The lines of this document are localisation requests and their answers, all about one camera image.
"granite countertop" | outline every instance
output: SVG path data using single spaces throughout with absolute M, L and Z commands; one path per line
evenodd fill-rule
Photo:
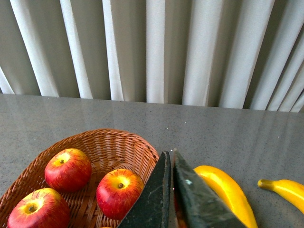
M 232 176 L 260 228 L 302 228 L 304 215 L 259 179 L 304 184 L 304 114 L 0 94 L 0 195 L 55 142 L 97 128 L 136 133 L 160 154 Z

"banana stem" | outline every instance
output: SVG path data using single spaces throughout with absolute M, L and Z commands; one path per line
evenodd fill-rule
M 261 179 L 257 182 L 257 185 L 262 189 L 273 190 L 274 189 L 273 183 L 274 183 L 273 180 Z

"red apple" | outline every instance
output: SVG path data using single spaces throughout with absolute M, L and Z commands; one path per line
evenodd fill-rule
M 47 164 L 44 175 L 47 184 L 60 192 L 74 192 L 90 180 L 92 167 L 89 158 L 78 149 L 65 149 Z
M 104 215 L 122 220 L 143 190 L 142 179 L 130 170 L 118 169 L 106 174 L 100 181 L 96 198 Z
M 8 228 L 67 228 L 70 209 L 54 189 L 44 188 L 23 198 L 9 215 Z

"basket rim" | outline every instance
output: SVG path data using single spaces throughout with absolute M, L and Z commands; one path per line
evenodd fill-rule
M 81 132 L 81 133 L 77 133 L 77 134 L 74 134 L 74 135 L 70 135 L 70 136 L 68 136 L 66 138 L 63 138 L 63 139 L 61 139 L 59 141 L 56 141 L 55 143 L 53 143 L 52 145 L 50 145 L 49 147 L 47 147 L 45 150 L 43 150 L 42 152 L 40 152 L 40 154 L 38 154 L 38 156 L 22 171 L 22 173 L 14 180 L 14 182 L 9 186 L 9 188 L 0 197 L 0 208 L 2 207 L 2 204 L 3 204 L 4 200 L 9 198 L 7 196 L 9 196 L 11 193 L 14 192 L 14 189 L 16 187 L 16 184 L 17 184 L 18 180 L 22 179 L 22 176 L 24 176 L 31 169 L 31 167 L 35 166 L 35 163 L 36 163 L 37 160 L 41 159 L 42 157 L 44 157 L 46 155 L 46 153 L 47 153 L 47 151 L 49 150 L 50 147 L 55 146 L 58 143 L 62 143 L 64 141 L 67 141 L 67 140 L 69 140 L 72 137 L 75 138 L 75 137 L 80 137 L 83 134 L 87 134 L 87 133 L 94 134 L 94 133 L 97 133 L 97 132 L 107 132 L 107 133 L 113 132 L 111 134 L 116 134 L 116 135 L 124 135 L 124 134 L 132 135 L 132 136 L 134 136 L 136 138 L 139 138 L 139 139 L 145 141 L 145 143 L 150 147 L 150 149 L 156 153 L 156 155 L 155 155 L 156 159 L 159 158 L 158 152 L 156 151 L 156 149 L 147 140 L 145 140 L 143 137 L 141 137 L 140 135 L 138 135 L 136 133 L 132 133 L 132 132 L 129 132 L 129 131 L 126 131 L 126 130 L 119 130 L 119 129 L 115 129 L 115 128 L 97 128 L 97 129 L 92 129 L 92 130 L 87 130 L 87 131 L 84 131 L 84 132 Z

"table surface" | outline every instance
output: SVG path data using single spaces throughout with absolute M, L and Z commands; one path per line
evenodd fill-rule
M 224 170 L 260 228 L 304 227 L 296 207 L 257 186 L 259 179 L 304 184 L 303 113 L 0 94 L 0 195 L 46 148 L 97 128 L 136 133 L 159 154 L 177 147 L 193 168 Z

